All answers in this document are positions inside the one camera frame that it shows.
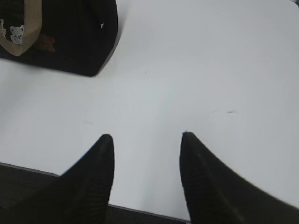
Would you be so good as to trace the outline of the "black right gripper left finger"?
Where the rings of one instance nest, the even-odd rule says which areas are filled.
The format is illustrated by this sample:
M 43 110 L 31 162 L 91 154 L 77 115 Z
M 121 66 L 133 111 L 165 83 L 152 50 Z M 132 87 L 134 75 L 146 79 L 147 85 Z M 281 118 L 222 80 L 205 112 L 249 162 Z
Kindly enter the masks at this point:
M 2 224 L 103 224 L 114 179 L 109 134 L 63 175 L 0 213 Z

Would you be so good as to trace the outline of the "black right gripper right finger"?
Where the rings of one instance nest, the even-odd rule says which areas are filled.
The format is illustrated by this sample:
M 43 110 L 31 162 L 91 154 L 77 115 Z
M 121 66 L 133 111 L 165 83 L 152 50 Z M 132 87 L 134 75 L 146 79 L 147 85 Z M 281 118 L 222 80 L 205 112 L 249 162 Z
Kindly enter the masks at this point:
M 192 224 L 297 224 L 299 210 L 257 188 L 192 132 L 182 135 L 180 177 Z

